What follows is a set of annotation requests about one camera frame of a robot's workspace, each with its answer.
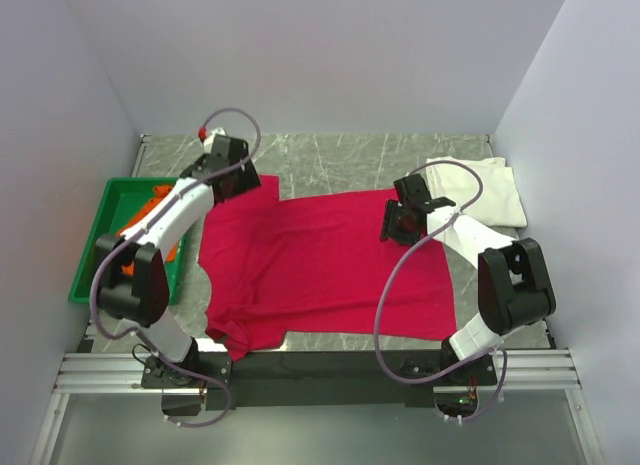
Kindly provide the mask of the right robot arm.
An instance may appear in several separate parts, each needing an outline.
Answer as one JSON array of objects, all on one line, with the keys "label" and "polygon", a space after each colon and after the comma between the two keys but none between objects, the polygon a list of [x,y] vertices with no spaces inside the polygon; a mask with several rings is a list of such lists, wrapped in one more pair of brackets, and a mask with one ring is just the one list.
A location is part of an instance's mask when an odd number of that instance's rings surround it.
[{"label": "right robot arm", "polygon": [[539,243],[498,233],[457,210],[448,200],[436,199],[413,207],[388,200],[381,239],[406,244],[409,249],[393,268],[379,299],[373,329],[377,353],[381,352],[382,313],[391,286],[401,266],[429,239],[452,249],[477,271],[478,312],[441,346],[439,372],[449,383],[464,382],[474,371],[473,359],[499,346],[512,332],[556,310]]}]

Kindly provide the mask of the pink t shirt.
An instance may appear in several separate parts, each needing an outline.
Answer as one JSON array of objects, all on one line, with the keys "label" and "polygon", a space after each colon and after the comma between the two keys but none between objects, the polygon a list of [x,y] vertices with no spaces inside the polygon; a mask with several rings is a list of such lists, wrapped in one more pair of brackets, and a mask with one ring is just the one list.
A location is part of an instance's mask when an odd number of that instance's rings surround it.
[{"label": "pink t shirt", "polygon": [[[200,267],[211,283],[206,334],[233,359],[279,346],[288,332],[369,334],[383,288],[406,250],[379,235],[391,189],[283,200],[279,181],[215,206]],[[440,341],[456,330],[443,246],[401,266],[380,333]]]}]

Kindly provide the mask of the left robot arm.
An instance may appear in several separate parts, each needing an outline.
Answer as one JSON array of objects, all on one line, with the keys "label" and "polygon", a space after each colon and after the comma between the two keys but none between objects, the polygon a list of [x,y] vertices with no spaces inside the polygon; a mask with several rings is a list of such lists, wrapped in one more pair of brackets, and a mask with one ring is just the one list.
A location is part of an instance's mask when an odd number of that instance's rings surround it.
[{"label": "left robot arm", "polygon": [[199,351],[167,310],[167,254],[212,208],[260,185],[250,154],[206,153],[133,227],[100,237],[89,298],[100,334],[109,340],[137,336],[165,362],[164,374],[173,384],[193,384],[200,373]]}]

